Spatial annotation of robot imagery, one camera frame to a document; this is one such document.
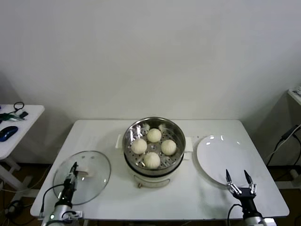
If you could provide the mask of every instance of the table leg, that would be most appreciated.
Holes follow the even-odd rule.
[[[9,171],[7,171],[3,166],[0,165],[0,178],[8,183],[15,190],[24,190],[26,186],[15,178]]]
[[[11,168],[14,168],[15,170],[19,171],[20,166],[15,162],[15,160],[12,157],[7,157],[4,159],[4,162],[6,162],[7,165],[9,165]]]

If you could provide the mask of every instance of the cable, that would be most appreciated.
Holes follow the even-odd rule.
[[[297,217],[295,218],[295,223],[294,223],[295,226],[297,226],[297,220],[298,220],[299,218],[301,218],[301,215],[299,215],[299,216],[297,216]]]
[[[47,170],[51,167],[52,165],[48,166],[48,168],[45,170],[43,176],[40,178],[40,180],[35,183],[33,186],[29,187],[29,188],[26,188],[24,190],[21,190],[21,191],[11,191],[11,190],[6,190],[6,189],[1,189],[0,191],[5,191],[5,192],[11,192],[11,193],[19,193],[19,192],[26,192],[32,188],[34,188],[37,184],[39,184],[39,182],[41,182],[41,180],[45,177],[46,173],[47,173]]]
[[[6,226],[8,226],[9,225],[9,219],[8,218],[5,218],[5,220],[3,221],[3,223],[2,223],[2,226],[4,226],[4,223],[6,222],[8,220],[8,223],[7,223],[7,225]]]
[[[182,225],[180,225],[180,226],[187,225],[187,224],[191,223],[191,221],[188,221],[188,222],[186,222],[186,223],[184,223],[184,224],[182,224]]]
[[[269,163],[271,162],[271,160],[272,160],[272,158],[273,158],[273,156],[274,156],[274,154],[275,154],[275,151],[276,151],[277,148],[278,148],[278,145],[279,145],[282,141],[283,141],[283,139],[280,139],[280,140],[278,141],[278,143],[276,144],[276,146],[275,146],[275,148],[274,148],[274,152],[273,152],[273,154],[271,155],[271,157],[270,157],[268,163],[266,164],[266,166],[268,166]]]
[[[295,166],[295,165],[298,163],[298,161],[299,161],[299,159],[300,159],[300,157],[301,157],[301,141],[299,140],[299,138],[298,138],[295,134],[293,135],[293,138],[295,138],[295,139],[298,141],[299,146],[300,146],[300,151],[299,151],[298,158],[297,158],[297,160],[295,161],[295,163],[290,167],[290,169],[289,169],[287,172],[285,172],[285,174],[283,174],[283,175],[277,177],[274,181],[279,180],[281,177],[283,177],[283,176],[285,176],[287,173],[289,173],[289,172],[292,170],[293,166]]]
[[[231,213],[232,209],[233,209],[234,207],[236,207],[236,206],[240,206],[241,208],[243,208],[242,205],[240,205],[240,204],[234,204],[233,206],[231,206],[231,208],[230,208],[230,210],[229,210],[229,212],[228,212],[227,226],[230,226],[230,213]]]
[[[2,194],[3,194],[3,197],[2,197],[3,211],[5,211],[5,209],[6,209],[6,206],[5,206],[5,190],[3,190],[3,193],[2,193]],[[11,222],[11,223],[13,223],[14,225],[17,225],[17,226],[24,226],[24,225],[27,225],[27,224],[31,223],[31,222],[35,219],[35,218],[33,218],[33,219],[31,219],[30,221],[28,221],[28,222],[19,224],[19,223],[16,223],[16,222],[9,216],[9,214],[5,214],[5,217],[6,217],[5,221],[8,220],[8,224],[7,224],[6,226],[9,225],[9,222]]]
[[[64,184],[59,184],[59,185],[54,185],[52,187],[50,187],[49,189],[46,190],[46,192],[43,195],[43,202],[42,202],[42,206],[41,206],[41,210],[40,210],[40,214],[42,214],[44,212],[44,202],[45,202],[45,196],[47,194],[47,192],[49,192],[51,189],[55,188],[55,187],[59,187],[59,186],[63,186]]]
[[[297,131],[297,129],[298,128],[300,128],[301,127],[301,124],[299,125],[299,126],[297,126],[292,132],[291,132],[291,134],[287,137],[287,139],[285,139],[279,146],[278,146],[278,148],[276,148],[275,149],[275,151],[273,151],[272,153],[270,153],[267,157],[266,157],[266,159],[267,158],[269,158],[271,155],[273,155],[275,152],[277,152],[278,150],[279,150],[279,148],[295,133],[295,131]]]

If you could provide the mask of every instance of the power cord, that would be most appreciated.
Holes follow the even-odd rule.
[[[268,161],[268,163],[266,164],[266,166],[268,166],[269,163],[271,162],[271,160],[272,160],[272,158],[273,158],[275,152],[277,151],[278,145],[279,145],[282,141],[283,141],[283,139],[280,139],[280,140],[278,141],[278,143],[276,144],[276,146],[275,146],[275,148],[274,148],[274,151],[273,151],[271,157],[269,158],[269,161]]]
[[[285,176],[287,173],[289,173],[289,172],[293,169],[293,167],[298,163],[298,161],[299,161],[299,159],[300,159],[300,157],[301,157],[301,141],[299,140],[299,138],[298,138],[295,134],[293,135],[293,138],[295,138],[295,139],[298,141],[299,146],[300,146],[300,151],[299,151],[298,158],[297,158],[297,160],[294,162],[294,164],[290,167],[290,169],[289,169],[287,172],[285,172],[283,175],[277,177],[277,178],[275,179],[275,181],[279,180],[280,178],[282,178],[283,176]]]
[[[242,205],[240,205],[240,204],[234,204],[233,206],[231,206],[231,208],[228,212],[228,216],[227,216],[227,226],[231,226],[231,224],[230,224],[230,213],[231,213],[232,209],[236,206],[240,206],[241,208],[243,208]]]
[[[5,192],[11,192],[11,193],[20,193],[20,192],[26,192],[26,191],[28,191],[28,190],[30,190],[30,189],[32,189],[32,188],[34,188],[36,185],[38,185],[39,184],[39,182],[41,182],[41,180],[45,177],[45,175],[46,175],[46,173],[47,173],[47,171],[48,171],[48,169],[50,169],[51,168],[51,166],[52,165],[50,165],[50,166],[48,166],[47,167],[47,169],[45,170],[45,172],[44,172],[44,174],[43,174],[43,176],[38,180],[38,182],[37,183],[35,183],[33,186],[31,186],[31,187],[29,187],[29,188],[26,188],[26,189],[24,189],[24,190],[21,190],[21,191],[11,191],[11,190],[7,190],[7,189],[0,189],[0,191],[5,191]]]
[[[279,148],[292,136],[295,134],[295,132],[299,131],[300,130],[300,127],[301,127],[301,124],[299,126],[295,125],[293,126],[289,131],[287,131],[284,135],[281,136],[281,139],[278,141],[276,147],[275,147],[275,150],[270,153],[266,158],[269,158],[269,161],[268,163],[266,164],[266,166],[269,165],[269,163],[271,162],[274,154],[279,150]]]
[[[14,208],[15,208],[15,211],[16,211],[17,213],[20,213],[20,212],[22,212],[25,208],[27,208],[27,207],[29,207],[29,206],[32,206],[32,204],[24,206],[22,201],[17,200],[17,201],[14,201],[14,202],[10,203],[10,204],[6,207],[6,206],[5,206],[5,191],[4,191],[4,190],[3,190],[2,195],[3,195],[3,197],[2,197],[2,202],[3,202],[3,210],[4,210],[4,211],[5,211],[6,209],[10,209],[10,208],[14,207]],[[5,213],[5,217],[6,217],[5,221],[8,220],[8,222],[11,222],[11,223],[13,223],[14,225],[17,225],[17,226],[24,226],[24,225],[27,225],[27,224],[31,223],[31,222],[35,219],[35,218],[32,218],[31,220],[29,220],[29,221],[27,221],[27,222],[25,222],[25,223],[17,223],[17,222],[15,222],[15,221],[13,220],[13,216],[12,216],[9,212]]]
[[[44,193],[42,206],[41,206],[41,210],[40,210],[40,216],[43,215],[43,212],[44,212],[44,202],[45,202],[45,196],[46,196],[47,192],[49,192],[51,189],[53,189],[55,187],[59,187],[59,186],[64,186],[64,184],[54,185],[54,186],[50,187],[49,189],[47,189],[46,192]]]

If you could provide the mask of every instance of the black cable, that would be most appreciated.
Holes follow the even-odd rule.
[[[299,140],[299,138],[298,138],[295,134],[293,135],[293,137],[298,141],[299,146],[300,146],[300,151],[299,151],[298,158],[297,158],[297,160],[295,161],[295,163],[290,167],[290,169],[289,169],[287,172],[285,172],[285,174],[283,174],[283,175],[277,177],[274,181],[279,180],[280,178],[282,178],[283,176],[285,176],[287,173],[289,173],[289,172],[293,169],[293,167],[298,163],[298,161],[299,161],[299,159],[300,159],[300,157],[301,157],[301,141]]]
[[[278,141],[278,143],[276,144],[276,146],[275,146],[275,148],[274,148],[274,151],[276,151],[276,149],[278,148],[278,145],[280,144],[281,141],[283,141],[282,138],[281,138],[281,139]],[[271,155],[271,157],[269,158],[269,161],[268,161],[268,163],[266,164],[266,166],[269,165],[269,163],[271,162],[271,160],[272,160],[272,158],[273,158],[273,156],[274,156],[275,153],[276,153],[276,152],[274,152],[274,153]]]
[[[229,212],[228,212],[227,226],[230,226],[230,213],[231,213],[232,209],[233,209],[234,207],[236,207],[236,206],[240,206],[241,208],[243,208],[242,205],[240,205],[240,204],[234,204],[233,206],[231,206],[231,208],[230,208],[230,210],[229,210]]]
[[[51,188],[47,189],[46,192],[43,195],[43,202],[42,202],[42,206],[41,206],[41,210],[40,210],[40,214],[44,212],[44,202],[45,202],[45,196],[47,194],[47,192],[49,192],[51,189],[55,188],[55,187],[59,187],[59,186],[63,186],[64,184],[60,184],[60,185],[54,185]]]
[[[66,211],[65,213],[63,213],[63,214],[62,214],[61,218],[63,218],[63,217],[64,217],[64,215],[65,215],[66,213],[72,213],[72,214],[76,214],[76,212],[75,212],[75,211],[72,211],[72,210],[71,210],[71,211]]]

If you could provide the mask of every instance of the blue mouse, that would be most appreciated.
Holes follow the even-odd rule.
[[[7,141],[12,135],[18,131],[17,126],[8,126],[0,131],[0,142]]]

